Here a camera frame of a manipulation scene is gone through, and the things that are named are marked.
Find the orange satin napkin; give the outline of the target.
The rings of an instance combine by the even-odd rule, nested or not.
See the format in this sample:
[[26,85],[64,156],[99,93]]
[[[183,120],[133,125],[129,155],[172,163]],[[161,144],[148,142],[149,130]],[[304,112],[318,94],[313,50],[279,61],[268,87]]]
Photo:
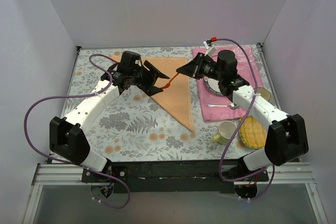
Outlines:
[[[185,57],[143,57],[142,60],[149,61],[170,78],[176,74],[177,68],[188,62]],[[160,88],[167,82],[167,79],[159,78],[155,86]],[[179,74],[169,88],[152,99],[185,128],[195,132],[189,77]]]

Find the orange red stick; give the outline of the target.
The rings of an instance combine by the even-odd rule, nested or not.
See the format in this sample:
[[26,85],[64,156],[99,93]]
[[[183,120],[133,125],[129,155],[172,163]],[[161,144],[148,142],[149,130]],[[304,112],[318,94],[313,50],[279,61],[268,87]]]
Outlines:
[[171,83],[173,80],[179,75],[179,73],[176,73],[164,86],[161,87],[161,89],[167,89],[171,86]]

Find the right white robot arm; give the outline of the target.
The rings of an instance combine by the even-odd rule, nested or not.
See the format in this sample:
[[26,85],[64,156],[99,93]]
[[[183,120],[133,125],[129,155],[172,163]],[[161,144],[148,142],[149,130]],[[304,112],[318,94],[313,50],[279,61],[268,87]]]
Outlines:
[[281,166],[298,158],[309,150],[303,117],[289,115],[259,96],[255,89],[238,74],[234,52],[221,50],[217,59],[198,53],[177,73],[201,79],[218,81],[223,96],[246,110],[267,131],[265,146],[238,159],[237,165],[227,172],[229,181],[251,180],[262,169]]

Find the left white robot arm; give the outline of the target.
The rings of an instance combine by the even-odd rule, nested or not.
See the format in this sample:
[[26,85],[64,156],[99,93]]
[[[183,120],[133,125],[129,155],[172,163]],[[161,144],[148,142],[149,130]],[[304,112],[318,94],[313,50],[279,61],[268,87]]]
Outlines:
[[163,92],[155,86],[159,78],[168,79],[168,76],[147,60],[142,61],[140,54],[125,51],[120,61],[114,61],[104,71],[89,97],[63,118],[54,117],[50,121],[50,150],[75,165],[93,169],[98,181],[108,181],[112,175],[108,160],[93,150],[86,132],[106,106],[129,87],[136,86],[149,97]]

